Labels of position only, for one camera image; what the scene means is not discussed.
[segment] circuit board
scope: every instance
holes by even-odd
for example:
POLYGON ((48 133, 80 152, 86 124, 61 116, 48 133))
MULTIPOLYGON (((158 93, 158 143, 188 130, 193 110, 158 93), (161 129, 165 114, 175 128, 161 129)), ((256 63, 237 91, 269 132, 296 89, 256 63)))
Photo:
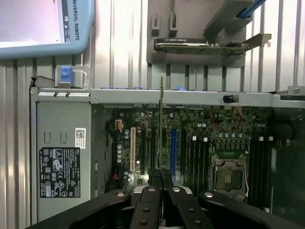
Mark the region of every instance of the circuit board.
POLYGON ((166 168, 175 185, 189 187, 196 195, 212 189, 245 199, 250 141, 266 135, 270 114, 269 108, 204 106, 165 108, 160 119, 157 108, 116 109, 121 188, 132 192, 148 185, 150 169, 166 168))

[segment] white pcie slot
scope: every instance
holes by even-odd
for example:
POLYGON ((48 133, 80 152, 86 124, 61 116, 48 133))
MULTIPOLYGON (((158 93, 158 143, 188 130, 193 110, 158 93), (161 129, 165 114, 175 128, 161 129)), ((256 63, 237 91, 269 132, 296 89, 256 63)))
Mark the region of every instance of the white pcie slot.
POLYGON ((130 171, 135 171, 135 139, 136 127, 130 129, 130 171))

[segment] screw hole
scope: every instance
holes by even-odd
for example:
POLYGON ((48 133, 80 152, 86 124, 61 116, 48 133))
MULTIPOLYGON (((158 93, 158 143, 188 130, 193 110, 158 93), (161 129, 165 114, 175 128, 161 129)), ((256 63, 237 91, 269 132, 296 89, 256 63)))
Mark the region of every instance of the screw hole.
POLYGON ((146 220, 142 220, 141 222, 140 222, 140 225, 141 226, 146 226, 148 224, 148 222, 146 221, 146 220))
POLYGON ((202 225, 202 223, 201 223, 201 221, 196 220, 196 221, 195 221, 195 225, 196 225, 196 226, 201 226, 201 225, 202 225))

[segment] white sticker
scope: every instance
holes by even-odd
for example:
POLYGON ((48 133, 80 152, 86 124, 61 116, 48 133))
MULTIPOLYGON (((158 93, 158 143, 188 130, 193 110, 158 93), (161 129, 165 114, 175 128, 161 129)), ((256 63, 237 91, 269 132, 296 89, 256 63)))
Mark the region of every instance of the white sticker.
POLYGON ((86 128, 75 128, 75 147, 86 148, 86 128))

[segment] corrugated metal wall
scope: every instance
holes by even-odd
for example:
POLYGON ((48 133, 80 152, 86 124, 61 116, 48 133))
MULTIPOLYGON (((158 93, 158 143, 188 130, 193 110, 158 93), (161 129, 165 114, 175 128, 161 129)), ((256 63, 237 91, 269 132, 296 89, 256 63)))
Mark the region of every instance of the corrugated metal wall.
POLYGON ((304 84, 305 4, 268 0, 255 11, 247 36, 272 33, 245 67, 208 68, 146 63, 147 0, 97 0, 95 28, 83 55, 0 62, 0 229, 30 223, 29 85, 32 75, 55 77, 56 65, 86 65, 94 87, 266 92, 304 84))

